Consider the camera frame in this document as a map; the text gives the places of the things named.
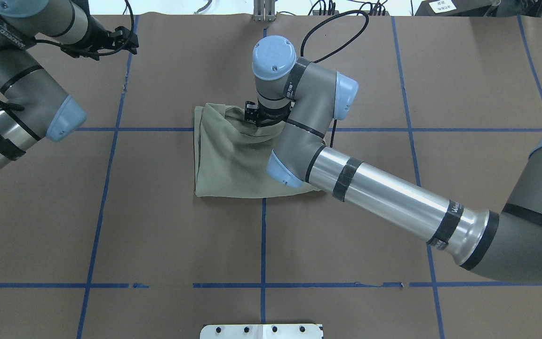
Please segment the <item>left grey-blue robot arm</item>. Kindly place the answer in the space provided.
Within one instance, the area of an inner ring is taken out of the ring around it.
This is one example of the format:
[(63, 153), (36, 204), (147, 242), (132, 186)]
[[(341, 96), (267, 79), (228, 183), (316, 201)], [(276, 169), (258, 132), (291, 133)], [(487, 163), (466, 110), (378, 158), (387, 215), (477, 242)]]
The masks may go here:
[(0, 170), (43, 138), (61, 141), (87, 118), (28, 49), (48, 44), (93, 60), (137, 54), (134, 15), (130, 19), (130, 28), (109, 31), (86, 0), (0, 0)]

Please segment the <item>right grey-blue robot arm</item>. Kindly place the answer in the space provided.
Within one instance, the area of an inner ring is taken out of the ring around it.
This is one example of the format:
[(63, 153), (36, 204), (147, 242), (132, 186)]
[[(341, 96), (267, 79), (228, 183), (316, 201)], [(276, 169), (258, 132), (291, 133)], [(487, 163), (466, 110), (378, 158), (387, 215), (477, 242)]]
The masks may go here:
[(343, 120), (359, 84), (297, 55), (284, 36), (252, 51), (258, 100), (247, 118), (284, 122), (269, 152), (267, 174), (280, 184), (310, 185), (407, 231), (459, 268), (508, 283), (542, 283), (542, 139), (500, 211), (469, 208), (325, 141)]

